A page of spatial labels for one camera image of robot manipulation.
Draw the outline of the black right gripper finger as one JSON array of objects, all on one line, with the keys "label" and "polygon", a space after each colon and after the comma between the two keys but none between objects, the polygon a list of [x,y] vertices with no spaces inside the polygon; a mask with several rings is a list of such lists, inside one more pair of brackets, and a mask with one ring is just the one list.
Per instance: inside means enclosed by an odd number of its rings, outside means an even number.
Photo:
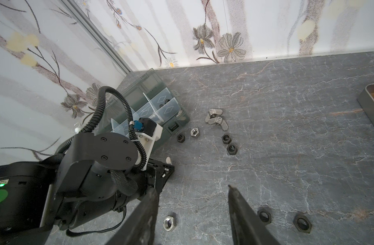
[{"label": "black right gripper finger", "polygon": [[261,222],[239,190],[229,185],[228,206],[232,239],[235,245],[278,245],[279,242]]}]

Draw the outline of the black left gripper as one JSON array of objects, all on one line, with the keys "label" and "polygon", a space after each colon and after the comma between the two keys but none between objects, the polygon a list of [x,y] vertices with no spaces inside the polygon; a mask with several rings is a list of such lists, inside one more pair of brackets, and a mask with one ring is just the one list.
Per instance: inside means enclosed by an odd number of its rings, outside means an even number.
[{"label": "black left gripper", "polygon": [[107,242],[108,245],[154,244],[159,195],[174,172],[175,166],[154,159],[149,159],[145,171],[137,172],[135,198],[142,201]]}]

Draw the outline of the steel wing nut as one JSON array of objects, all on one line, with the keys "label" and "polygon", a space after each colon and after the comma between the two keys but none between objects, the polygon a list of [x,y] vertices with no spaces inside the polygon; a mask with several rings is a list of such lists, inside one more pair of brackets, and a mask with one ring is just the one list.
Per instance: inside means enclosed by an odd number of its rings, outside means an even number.
[{"label": "steel wing nut", "polygon": [[205,118],[205,122],[209,125],[218,124],[221,126],[223,131],[228,131],[229,126],[227,122],[222,117],[222,109],[210,109],[208,115]]}]

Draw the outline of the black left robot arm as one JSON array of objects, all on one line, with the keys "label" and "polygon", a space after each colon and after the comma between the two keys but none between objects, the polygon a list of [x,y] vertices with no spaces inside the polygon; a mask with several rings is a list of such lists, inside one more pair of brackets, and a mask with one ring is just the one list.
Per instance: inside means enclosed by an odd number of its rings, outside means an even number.
[{"label": "black left robot arm", "polygon": [[174,166],[149,159],[117,133],[79,133],[66,153],[0,166],[0,245],[43,245],[58,226],[74,229],[110,211],[126,213],[150,189],[161,193]]}]

